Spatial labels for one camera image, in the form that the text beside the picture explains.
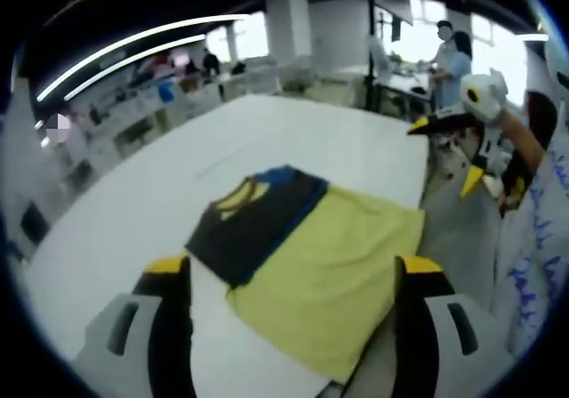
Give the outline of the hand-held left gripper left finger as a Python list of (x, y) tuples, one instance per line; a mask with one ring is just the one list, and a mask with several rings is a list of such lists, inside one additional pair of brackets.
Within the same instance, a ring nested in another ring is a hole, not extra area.
[(193, 397), (188, 254), (148, 264), (88, 324), (73, 367), (98, 397)]

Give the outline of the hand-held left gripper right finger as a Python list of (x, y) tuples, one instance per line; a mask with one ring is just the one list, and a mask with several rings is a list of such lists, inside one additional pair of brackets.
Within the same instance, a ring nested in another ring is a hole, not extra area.
[(457, 293), (442, 268), (395, 258), (394, 397), (484, 397), (513, 363), (496, 320)]

